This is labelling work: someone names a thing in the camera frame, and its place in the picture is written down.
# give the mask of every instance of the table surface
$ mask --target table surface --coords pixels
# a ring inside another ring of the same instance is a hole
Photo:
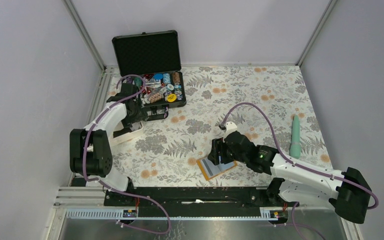
[[[116,70],[108,97],[116,94]],[[136,187],[263,187],[272,177],[243,163],[210,181],[196,160],[206,157],[211,140],[223,136],[218,124],[237,103],[259,106],[289,153],[292,118],[300,118],[301,158],[332,168],[310,97],[298,66],[183,67],[187,104],[170,108],[168,118],[145,123],[144,134],[112,147],[113,168]],[[228,119],[256,145],[274,147],[269,125],[251,106],[240,106]]]

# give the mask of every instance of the blue round object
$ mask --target blue round object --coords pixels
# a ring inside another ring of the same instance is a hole
[[[163,75],[161,73],[157,73],[153,76],[153,78],[156,80],[161,80],[161,79],[163,79]]]

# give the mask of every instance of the floral tablecloth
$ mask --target floral tablecloth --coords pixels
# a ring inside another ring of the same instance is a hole
[[[289,152],[292,118],[300,118],[301,160],[332,168],[316,116],[297,66],[184,67],[187,104],[170,108],[164,120],[145,123],[144,134],[112,148],[113,168],[129,176],[136,187],[268,186],[272,177],[244,164],[210,181],[196,160],[207,156],[211,140],[223,136],[218,128],[237,103],[259,106],[273,123],[282,150]],[[111,81],[108,96],[116,94],[120,74]],[[256,145],[274,147],[261,114],[240,106],[228,119]]]

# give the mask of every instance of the reflective surface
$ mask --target reflective surface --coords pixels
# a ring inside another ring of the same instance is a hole
[[[327,240],[347,239],[341,219],[330,210],[296,210],[297,224],[319,230]],[[166,235],[155,235],[127,227],[120,228],[113,220],[66,219],[61,240],[299,240],[294,226],[273,227],[268,221],[247,220],[176,220]],[[166,221],[137,220],[132,225],[164,231]],[[313,231],[299,228],[308,240],[321,240]]]

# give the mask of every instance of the metal corner post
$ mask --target metal corner post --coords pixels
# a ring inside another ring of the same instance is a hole
[[[99,68],[104,71],[105,70],[105,64],[104,61],[101,58],[101,55],[99,54],[97,48],[94,45],[94,42],[91,39],[91,36],[89,36],[88,31],[85,28],[85,25],[82,22],[82,19],[79,16],[79,13],[76,10],[76,7],[74,6],[72,0],[62,0],[65,7],[67,8],[68,13],[71,15],[71,18],[73,19],[78,31],[80,32],[81,37],[83,38],[85,44],[90,50],[90,53],[92,54],[93,58],[96,61],[96,64],[98,64]]]
[[[310,39],[308,40],[307,45],[305,45],[304,51],[302,51],[301,56],[299,56],[299,59],[295,64],[296,66],[301,67],[303,65],[303,62],[306,59],[307,54],[309,53],[315,40],[319,36],[320,31],[322,30],[323,26],[326,23],[326,20],[329,18],[329,15],[331,14],[332,10],[334,9],[338,1],[339,0],[330,0],[329,3],[327,4],[327,7],[324,10],[323,14],[321,15],[321,18],[318,21],[317,26],[315,27]]]

